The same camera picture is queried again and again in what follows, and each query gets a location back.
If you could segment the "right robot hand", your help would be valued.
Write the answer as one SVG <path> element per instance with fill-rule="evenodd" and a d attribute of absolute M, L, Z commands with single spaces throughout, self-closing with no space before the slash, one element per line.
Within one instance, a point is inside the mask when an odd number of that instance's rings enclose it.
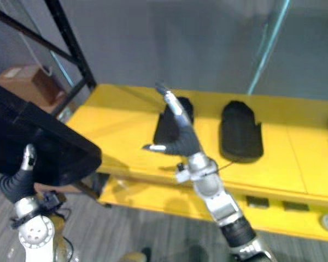
<path fill-rule="evenodd" d="M 175 94 L 163 83 L 155 83 L 156 91 L 163 96 L 164 101 L 173 113 L 174 120 L 178 125 L 179 135 L 177 140 L 164 144 L 146 144 L 143 150 L 163 153 L 172 156 L 190 157 L 202 152 L 202 146 L 194 131 L 189 115 Z"/>

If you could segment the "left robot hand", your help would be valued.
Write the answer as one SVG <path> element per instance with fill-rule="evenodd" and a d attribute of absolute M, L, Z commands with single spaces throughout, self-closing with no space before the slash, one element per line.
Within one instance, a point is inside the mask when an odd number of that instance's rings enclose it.
<path fill-rule="evenodd" d="M 13 176 L 0 173 L 0 191 L 11 202 L 35 195 L 33 169 L 37 153 L 32 144 L 26 145 L 19 170 Z"/>

